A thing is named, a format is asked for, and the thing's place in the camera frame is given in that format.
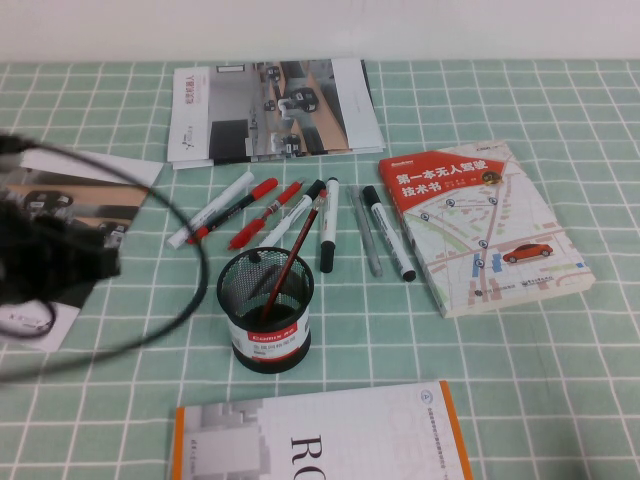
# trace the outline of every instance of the marker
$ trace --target marker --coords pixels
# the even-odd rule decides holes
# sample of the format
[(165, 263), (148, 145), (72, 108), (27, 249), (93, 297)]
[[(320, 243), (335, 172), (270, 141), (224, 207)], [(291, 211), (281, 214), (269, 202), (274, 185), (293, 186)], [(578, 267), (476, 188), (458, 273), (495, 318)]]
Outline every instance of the marker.
[(396, 232), (394, 232), (391, 228), (389, 219), (387, 218), (387, 214), (384, 211), (384, 208), (382, 208), (382, 204), (380, 203), (378, 192), (376, 192), (376, 189), (373, 187), (373, 185), (369, 185), (368, 187), (364, 187), (364, 189), (362, 190), (362, 195), (364, 196), (364, 201), (367, 202), (367, 205), (369, 205), (369, 207), (371, 208), (371, 213), (378, 222), (380, 230), (382, 230), (382, 233), (384, 234), (387, 245), (389, 245), (389, 248), (391, 249), (391, 255), (393, 256), (396, 265), (400, 269), (402, 278), (406, 282), (413, 282), (416, 279), (416, 271), (411, 266), (409, 257), (404, 251), (402, 242), (398, 238), (398, 235), (396, 235)]
[(373, 243), (373, 235), (371, 235), (371, 227), (369, 226), (369, 220), (364, 213), (364, 205), (362, 204), (362, 197), (360, 196), (360, 189), (357, 185), (349, 185), (347, 187), (351, 203), (356, 210), (356, 223), (358, 224), (358, 230), (362, 236), (362, 246), (364, 247), (364, 253), (367, 255), (369, 261), (369, 268), (374, 277), (382, 276), (382, 265), (380, 264), (380, 257), (376, 251), (376, 244)]
[(271, 230), (269, 235), (258, 245), (258, 247), (273, 247), (278, 240), (289, 230), (289, 227), (298, 219), (302, 212), (304, 212), (309, 205), (313, 203), (318, 194), (326, 188), (322, 180), (316, 180), (313, 185), (309, 187), (309, 190), (302, 195), (302, 198), (298, 200), (295, 207), (291, 209), (289, 214), (280, 220), (280, 223)]
[(336, 227), (338, 224), (338, 191), (340, 183), (335, 177), (327, 180), (327, 201), (322, 218), (320, 233), (320, 271), (333, 270), (333, 256), (336, 250)]
[(278, 186), (277, 178), (269, 178), (265, 180), (260, 185), (258, 185), (253, 190), (251, 190), (249, 195), (242, 197), (236, 203), (234, 203), (229, 208), (227, 208), (224, 212), (220, 213), (219, 215), (215, 215), (215, 216), (212, 215), (205, 222), (205, 224), (196, 231), (195, 239), (190, 238), (189, 240), (187, 240), (187, 242), (189, 244), (193, 244), (196, 242), (196, 239), (197, 240), (203, 239), (204, 237), (209, 235), (209, 233), (214, 231), (216, 228), (219, 228), (223, 223), (225, 223), (231, 217), (241, 212), (244, 208), (248, 207), (256, 200), (259, 200), (260, 198), (262, 198), (264, 195), (269, 193), (271, 190), (273, 190), (277, 186)]
[[(238, 180), (229, 185), (220, 195), (214, 198), (209, 205), (204, 207), (200, 212), (191, 219), (189, 225), (196, 231), (202, 227), (207, 219), (214, 213), (224, 208), (224, 206), (231, 201), (233, 197), (247, 188), (251, 182), (253, 182), (254, 176), (251, 172), (245, 172)], [(186, 227), (182, 227), (167, 241), (173, 248), (178, 248), (189, 238), (189, 232)]]
[(276, 213), (283, 205), (291, 200), (291, 198), (300, 191), (303, 184), (304, 179), (300, 179), (289, 185), (287, 189), (282, 192), (278, 198), (276, 198), (276, 201), (267, 207), (262, 215), (251, 220), (246, 227), (240, 230), (240, 232), (231, 239), (231, 242), (229, 242), (229, 250), (235, 250), (247, 245), (255, 234), (262, 230), (267, 224), (267, 218)]

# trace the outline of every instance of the gray pen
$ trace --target gray pen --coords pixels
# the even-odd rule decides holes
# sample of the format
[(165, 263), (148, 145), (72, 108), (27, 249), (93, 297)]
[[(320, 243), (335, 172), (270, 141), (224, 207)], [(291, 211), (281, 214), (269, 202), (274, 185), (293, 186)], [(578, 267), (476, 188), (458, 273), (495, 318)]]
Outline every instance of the gray pen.
[(349, 185), (347, 187), (349, 192), (349, 198), (351, 203), (356, 209), (356, 222), (358, 223), (358, 229), (362, 236), (362, 245), (364, 251), (367, 254), (367, 260), (369, 260), (369, 268), (374, 277), (382, 276), (382, 265), (380, 265), (380, 258), (376, 251), (376, 245), (373, 243), (373, 235), (371, 235), (371, 227), (369, 227), (369, 221), (367, 215), (364, 212), (364, 205), (362, 203), (362, 197), (360, 197), (360, 189), (357, 185)]

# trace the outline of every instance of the white booklet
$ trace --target white booklet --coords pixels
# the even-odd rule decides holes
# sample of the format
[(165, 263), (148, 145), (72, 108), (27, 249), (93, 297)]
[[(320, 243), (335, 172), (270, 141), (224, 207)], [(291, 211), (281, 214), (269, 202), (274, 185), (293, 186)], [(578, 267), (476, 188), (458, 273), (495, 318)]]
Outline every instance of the white booklet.
[(167, 159), (176, 169), (383, 148), (360, 60), (174, 72)]
[(446, 381), (178, 408), (172, 480), (472, 480)]
[[(85, 153), (105, 165), (123, 170), (143, 185), (155, 182), (161, 163)], [(105, 233), (106, 247), (119, 247), (146, 192), (118, 177), (41, 150), (27, 151), (15, 168), (0, 175), (0, 199), (12, 201), (28, 215), (49, 214), (68, 224), (90, 226)], [(51, 331), (19, 343), (55, 352), (60, 348), (80, 309), (93, 290), (87, 282), (65, 290), (55, 299), (56, 321)], [(0, 306), (0, 325), (25, 333), (49, 328), (51, 315), (36, 301)], [(18, 340), (0, 335), (0, 341)]]

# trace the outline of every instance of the red car illustration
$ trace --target red car illustration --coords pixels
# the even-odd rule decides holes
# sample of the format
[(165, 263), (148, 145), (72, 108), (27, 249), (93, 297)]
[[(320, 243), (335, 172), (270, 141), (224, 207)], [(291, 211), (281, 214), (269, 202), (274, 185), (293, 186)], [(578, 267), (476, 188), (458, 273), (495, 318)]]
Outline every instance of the red car illustration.
[(516, 263), (518, 260), (537, 257), (538, 255), (548, 257), (552, 252), (553, 248), (551, 248), (549, 245), (540, 243), (527, 243), (526, 245), (520, 245), (513, 252), (505, 254), (502, 259), (505, 262)]

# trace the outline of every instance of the white wall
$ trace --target white wall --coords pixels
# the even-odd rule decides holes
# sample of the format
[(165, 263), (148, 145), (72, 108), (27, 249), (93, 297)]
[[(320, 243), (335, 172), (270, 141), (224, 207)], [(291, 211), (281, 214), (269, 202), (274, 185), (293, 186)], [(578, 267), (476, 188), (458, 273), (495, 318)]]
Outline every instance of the white wall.
[(0, 0), (0, 61), (640, 57), (637, 0)]

